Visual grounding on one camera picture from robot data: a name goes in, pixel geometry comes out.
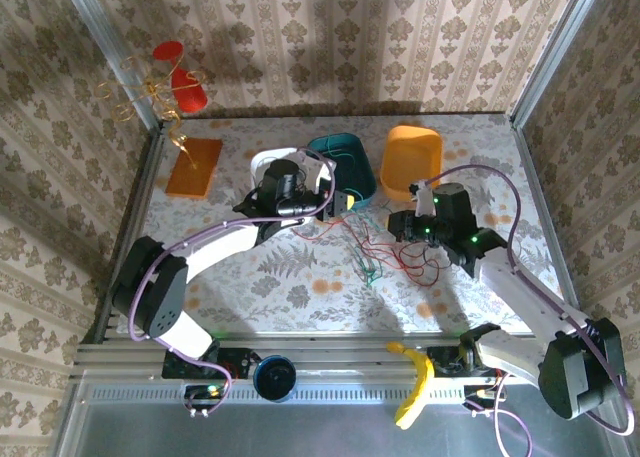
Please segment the banana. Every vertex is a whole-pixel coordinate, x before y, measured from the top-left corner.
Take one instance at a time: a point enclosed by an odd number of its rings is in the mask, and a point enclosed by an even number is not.
[[[400,342],[389,342],[387,350],[394,354],[404,354],[409,357],[418,372],[416,386],[413,388],[411,395],[405,400],[396,411],[396,425],[402,430],[407,430],[418,418],[422,409],[427,405],[429,398],[429,384],[433,382],[434,369],[433,363],[425,354],[414,349],[407,349]]]

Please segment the floral tablecloth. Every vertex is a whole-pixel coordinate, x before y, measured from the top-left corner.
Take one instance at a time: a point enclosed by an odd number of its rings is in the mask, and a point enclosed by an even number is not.
[[[443,168],[463,163],[497,167],[516,183],[523,202],[516,253],[556,292],[556,274],[538,221],[512,131],[502,115],[440,115],[411,117],[326,117],[237,120],[190,120],[189,137],[223,141],[222,153],[206,200],[168,197],[164,189],[178,155],[167,144],[146,216],[144,233],[167,244],[218,222],[230,206],[251,190],[249,163],[260,150],[303,145],[323,135],[350,132],[363,142],[374,172],[382,161],[387,133],[398,124],[430,127],[444,139]],[[464,184],[481,226],[506,236],[515,200],[499,177],[464,171],[445,181]],[[393,242],[383,230],[386,215],[408,204],[389,202],[381,189],[354,228],[366,222],[376,242]],[[319,235],[327,225],[307,224],[298,231]],[[185,310],[213,332],[376,332],[429,331],[458,334],[469,326],[494,322],[509,332],[528,332],[511,309],[461,269],[440,271],[431,287],[413,283],[401,270],[387,266],[370,286],[357,265],[353,237],[335,226],[308,241],[283,231],[248,252],[233,255],[198,275],[187,290]],[[444,252],[427,257],[448,264]],[[426,268],[427,282],[436,270]]]

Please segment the wooden board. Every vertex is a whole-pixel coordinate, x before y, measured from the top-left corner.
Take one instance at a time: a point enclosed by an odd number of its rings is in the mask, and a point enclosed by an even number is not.
[[[213,171],[222,150],[222,141],[189,138],[185,147],[196,163],[196,168],[193,168],[187,155],[180,152],[165,192],[172,197],[204,199],[211,187]]]

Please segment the table surface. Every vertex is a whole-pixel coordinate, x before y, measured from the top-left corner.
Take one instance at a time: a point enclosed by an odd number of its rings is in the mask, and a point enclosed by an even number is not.
[[[362,140],[377,176],[387,134],[399,124],[429,127],[442,135],[443,169],[482,163],[509,175],[523,203],[515,251],[535,275],[559,292],[515,138],[502,115],[187,120],[183,130],[189,137],[223,141],[211,190],[206,200],[168,197],[164,189],[178,149],[165,145],[143,233],[172,244],[219,222],[251,190],[249,163],[264,149],[304,145],[315,137],[350,132]],[[462,183],[471,196],[478,224],[493,227],[506,237],[515,199],[499,177],[462,171],[443,181]],[[374,242],[393,243],[383,222],[389,211],[408,205],[389,202],[379,188],[371,204],[358,211],[360,217],[348,221],[362,232],[366,225]],[[326,228],[326,224],[310,223],[297,230],[311,238]],[[499,324],[508,332],[529,331],[502,300],[458,268],[441,270],[434,285],[422,287],[403,271],[383,266],[382,278],[367,286],[353,243],[341,225],[314,241],[282,231],[198,275],[188,286],[185,310],[207,330],[221,333],[424,331],[457,335],[484,322]],[[395,245],[399,249],[403,244]],[[416,254],[422,250],[419,245],[413,249]],[[426,255],[443,267],[448,264],[441,250],[429,249]],[[436,274],[436,269],[426,269],[418,279],[424,283]]]

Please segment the patterned wallpaper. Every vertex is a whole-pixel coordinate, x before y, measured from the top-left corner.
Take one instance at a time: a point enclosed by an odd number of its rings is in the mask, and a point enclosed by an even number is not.
[[[145,134],[70,0],[0,0],[0,455],[44,455]]]
[[[506,111],[567,0],[101,0],[131,52],[178,39],[202,117]]]
[[[579,299],[640,393],[640,0],[598,0],[525,132]]]

